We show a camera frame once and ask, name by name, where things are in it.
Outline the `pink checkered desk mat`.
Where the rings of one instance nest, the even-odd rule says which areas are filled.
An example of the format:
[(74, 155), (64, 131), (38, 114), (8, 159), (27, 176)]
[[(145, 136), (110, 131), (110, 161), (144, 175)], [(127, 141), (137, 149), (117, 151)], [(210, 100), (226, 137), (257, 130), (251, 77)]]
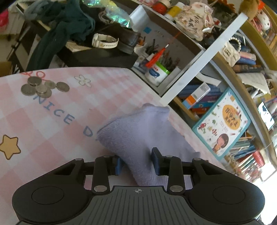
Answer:
[[(51, 97), (25, 96), (30, 76), (65, 82)], [(11, 199), (23, 184), (75, 158), (93, 161), (107, 151), (96, 141), (110, 119), (141, 107), (160, 104), (160, 97), (124, 68), (71, 67), (8, 75), (1, 78), (1, 137), (15, 141), (19, 153), (1, 153), (1, 224), (15, 224)]]

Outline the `teal children's sound book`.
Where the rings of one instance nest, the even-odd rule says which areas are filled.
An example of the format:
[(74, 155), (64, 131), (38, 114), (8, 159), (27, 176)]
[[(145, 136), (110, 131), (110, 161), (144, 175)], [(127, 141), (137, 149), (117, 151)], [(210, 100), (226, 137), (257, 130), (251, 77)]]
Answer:
[(193, 132), (221, 160), (248, 129), (251, 119), (231, 88), (194, 125)]

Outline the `row of upright books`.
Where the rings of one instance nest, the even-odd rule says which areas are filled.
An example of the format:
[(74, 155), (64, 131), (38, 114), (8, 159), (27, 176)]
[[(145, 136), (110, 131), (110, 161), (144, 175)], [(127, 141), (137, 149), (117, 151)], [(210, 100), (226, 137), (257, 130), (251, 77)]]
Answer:
[(224, 160), (231, 173), (250, 183), (262, 178), (265, 161), (260, 153), (258, 141), (248, 132), (242, 134), (224, 156)]

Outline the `cream quilted handbag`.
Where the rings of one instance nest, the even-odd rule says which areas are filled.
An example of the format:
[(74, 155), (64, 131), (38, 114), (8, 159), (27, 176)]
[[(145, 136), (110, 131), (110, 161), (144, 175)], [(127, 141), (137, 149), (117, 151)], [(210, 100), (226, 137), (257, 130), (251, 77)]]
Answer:
[[(239, 45), (238, 50), (236, 50), (230, 41), (236, 41)], [(226, 42), (223, 48), (219, 51), (219, 54), (226, 60), (226, 62), (233, 67), (240, 59), (240, 51), (241, 51), (241, 42), (239, 39), (232, 37)]]

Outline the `white jar green lid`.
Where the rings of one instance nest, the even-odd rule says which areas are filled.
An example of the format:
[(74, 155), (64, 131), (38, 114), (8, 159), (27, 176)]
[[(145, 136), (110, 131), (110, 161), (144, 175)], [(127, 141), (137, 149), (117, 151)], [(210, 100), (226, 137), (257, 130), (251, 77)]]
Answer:
[(157, 61), (145, 73), (145, 78), (149, 81), (149, 83), (158, 87), (170, 73), (171, 72), (169, 70), (167, 70), (160, 62)]

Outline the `silver coin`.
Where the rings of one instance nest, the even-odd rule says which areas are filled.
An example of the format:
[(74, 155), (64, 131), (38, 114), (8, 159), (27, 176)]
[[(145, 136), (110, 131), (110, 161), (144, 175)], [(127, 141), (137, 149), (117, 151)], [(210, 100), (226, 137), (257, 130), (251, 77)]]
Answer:
[(48, 87), (49, 89), (55, 89), (56, 88), (56, 83), (53, 81), (45, 81), (45, 86)]
[(30, 84), (24, 84), (21, 87), (21, 93), (26, 96), (33, 96), (36, 94), (36, 89), (34, 86), (31, 86)]
[(56, 88), (61, 92), (68, 92), (70, 90), (70, 87), (68, 86), (68, 84), (64, 82), (57, 82)]
[(36, 93), (39, 97), (49, 98), (52, 95), (51, 89), (48, 88), (47, 86), (45, 86), (44, 84), (40, 84), (40, 85), (36, 86), (35, 89), (36, 89)]
[(27, 83), (30, 84), (31, 86), (38, 86), (40, 84), (42, 84), (42, 79), (40, 77), (37, 76), (30, 76), (27, 79)]

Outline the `white bookshelf frame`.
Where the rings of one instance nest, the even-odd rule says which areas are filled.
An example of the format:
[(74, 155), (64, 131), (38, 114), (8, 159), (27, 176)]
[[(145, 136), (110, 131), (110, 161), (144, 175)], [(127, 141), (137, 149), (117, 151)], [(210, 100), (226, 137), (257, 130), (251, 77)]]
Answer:
[(239, 30), (248, 20), (248, 17), (241, 13), (226, 28), (226, 30), (206, 50), (201, 50), (194, 59), (186, 66), (176, 78), (169, 83), (165, 93), (161, 95), (160, 103), (168, 105), (174, 97), (207, 65), (211, 59), (223, 48), (224, 44)]

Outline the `dark green cloth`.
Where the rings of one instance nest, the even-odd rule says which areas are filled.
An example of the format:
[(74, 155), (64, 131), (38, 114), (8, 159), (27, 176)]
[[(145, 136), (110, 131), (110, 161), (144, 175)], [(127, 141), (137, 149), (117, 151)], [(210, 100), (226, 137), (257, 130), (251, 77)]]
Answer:
[(51, 27), (33, 51), (27, 71), (48, 69), (69, 40), (82, 42), (95, 28), (95, 20), (82, 11), (80, 1), (35, 1), (24, 11), (24, 17)]

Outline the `pink and purple sweater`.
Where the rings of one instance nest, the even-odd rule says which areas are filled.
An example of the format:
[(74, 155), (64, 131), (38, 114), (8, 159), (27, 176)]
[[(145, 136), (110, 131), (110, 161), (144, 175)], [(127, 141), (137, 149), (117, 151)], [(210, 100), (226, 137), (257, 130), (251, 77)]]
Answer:
[(97, 140), (118, 155), (139, 186), (167, 186), (166, 176), (157, 176), (151, 150), (191, 162), (200, 157), (168, 120), (169, 108), (144, 104), (134, 112), (109, 121), (97, 132)]

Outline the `black leather shoe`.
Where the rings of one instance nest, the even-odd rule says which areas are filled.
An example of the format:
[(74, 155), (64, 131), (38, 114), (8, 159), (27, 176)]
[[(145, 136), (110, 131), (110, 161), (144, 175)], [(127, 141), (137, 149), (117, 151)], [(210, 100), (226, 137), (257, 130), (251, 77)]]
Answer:
[(106, 25), (101, 28), (98, 33), (110, 35), (115, 39), (119, 39), (117, 48), (126, 54), (133, 54), (134, 48), (140, 38), (139, 32), (133, 31), (130, 28), (122, 27), (119, 23)]

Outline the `white wrist watch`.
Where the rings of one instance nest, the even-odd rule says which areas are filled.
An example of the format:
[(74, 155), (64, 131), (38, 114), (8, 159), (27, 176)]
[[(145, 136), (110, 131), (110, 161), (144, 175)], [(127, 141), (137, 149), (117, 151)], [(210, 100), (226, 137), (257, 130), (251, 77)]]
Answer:
[(118, 42), (119, 39), (116, 39), (110, 35), (95, 33), (92, 39), (92, 47), (112, 49), (117, 47)]

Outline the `floral fabric bag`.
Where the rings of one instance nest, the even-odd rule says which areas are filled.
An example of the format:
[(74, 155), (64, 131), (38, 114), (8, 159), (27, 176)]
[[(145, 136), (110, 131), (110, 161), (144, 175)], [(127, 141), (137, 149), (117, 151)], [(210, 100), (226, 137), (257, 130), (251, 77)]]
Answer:
[(174, 20), (177, 27), (190, 38), (202, 41), (205, 33), (211, 33), (214, 28), (213, 9), (202, 2), (185, 5)]

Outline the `brown plush toy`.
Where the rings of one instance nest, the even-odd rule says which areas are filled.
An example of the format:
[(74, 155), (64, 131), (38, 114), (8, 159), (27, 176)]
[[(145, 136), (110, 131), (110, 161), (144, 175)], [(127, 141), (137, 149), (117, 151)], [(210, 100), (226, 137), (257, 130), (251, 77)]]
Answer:
[(259, 0), (243, 0), (239, 7), (239, 13), (244, 13), (249, 21), (252, 21), (258, 13)]

